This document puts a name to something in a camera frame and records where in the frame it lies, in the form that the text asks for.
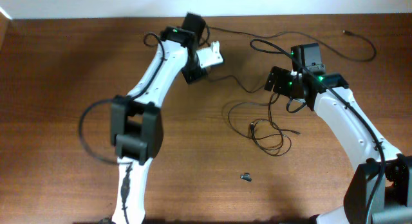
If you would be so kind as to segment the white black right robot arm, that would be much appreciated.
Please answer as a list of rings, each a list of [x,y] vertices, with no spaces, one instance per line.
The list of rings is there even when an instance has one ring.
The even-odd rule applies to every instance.
[[[329,74],[303,50],[288,57],[291,71],[274,66],[265,89],[298,100],[332,130],[355,171],[341,207],[312,223],[411,222],[411,157],[388,142],[357,104],[346,80]]]

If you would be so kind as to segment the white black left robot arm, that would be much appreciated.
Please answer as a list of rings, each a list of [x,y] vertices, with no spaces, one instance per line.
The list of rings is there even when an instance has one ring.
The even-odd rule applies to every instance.
[[[117,204],[110,223],[142,223],[149,168],[164,139],[161,107],[176,76],[188,84],[204,78],[211,66],[223,64],[220,44],[203,47],[207,24],[188,13],[180,27],[168,26],[157,36],[158,47],[139,83],[111,105],[110,141],[119,171]]]

